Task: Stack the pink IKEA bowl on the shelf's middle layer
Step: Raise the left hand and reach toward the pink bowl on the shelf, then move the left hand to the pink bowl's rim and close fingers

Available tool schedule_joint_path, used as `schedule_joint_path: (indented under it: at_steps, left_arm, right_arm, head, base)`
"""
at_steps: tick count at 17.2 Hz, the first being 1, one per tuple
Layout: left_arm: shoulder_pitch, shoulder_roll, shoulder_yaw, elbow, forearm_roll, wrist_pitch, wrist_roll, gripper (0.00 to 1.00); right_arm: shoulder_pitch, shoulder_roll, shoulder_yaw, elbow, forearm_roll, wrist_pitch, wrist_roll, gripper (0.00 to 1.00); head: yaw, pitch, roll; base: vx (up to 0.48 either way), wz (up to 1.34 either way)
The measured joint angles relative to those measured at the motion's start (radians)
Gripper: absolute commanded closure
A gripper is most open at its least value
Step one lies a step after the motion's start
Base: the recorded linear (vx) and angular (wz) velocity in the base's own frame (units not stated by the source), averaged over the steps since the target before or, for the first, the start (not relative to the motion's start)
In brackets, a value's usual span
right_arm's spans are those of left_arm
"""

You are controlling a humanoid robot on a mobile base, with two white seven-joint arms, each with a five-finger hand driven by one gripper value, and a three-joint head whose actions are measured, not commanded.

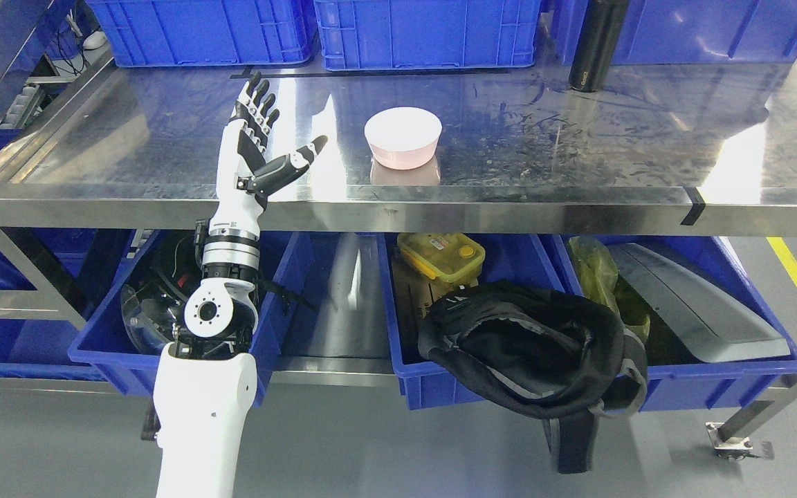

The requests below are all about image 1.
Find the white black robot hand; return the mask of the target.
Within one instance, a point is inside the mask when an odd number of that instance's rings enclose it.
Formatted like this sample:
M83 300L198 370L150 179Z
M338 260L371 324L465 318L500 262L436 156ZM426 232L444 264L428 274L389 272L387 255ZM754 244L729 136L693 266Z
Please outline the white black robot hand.
M259 218L268 208L269 196L307 173L328 144L326 136L318 136L295 151L267 160L264 155L280 116L275 99L270 82L259 71L252 73L235 99L219 145L218 207L208 223L210 236L259 237Z

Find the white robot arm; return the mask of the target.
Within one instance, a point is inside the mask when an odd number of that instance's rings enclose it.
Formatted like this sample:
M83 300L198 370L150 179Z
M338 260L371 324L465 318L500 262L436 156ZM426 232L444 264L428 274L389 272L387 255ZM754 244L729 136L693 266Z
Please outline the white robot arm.
M246 417L257 394L250 341L259 269L256 223L201 224L201 281L184 332L164 347L153 389L161 422L158 497L231 497Z

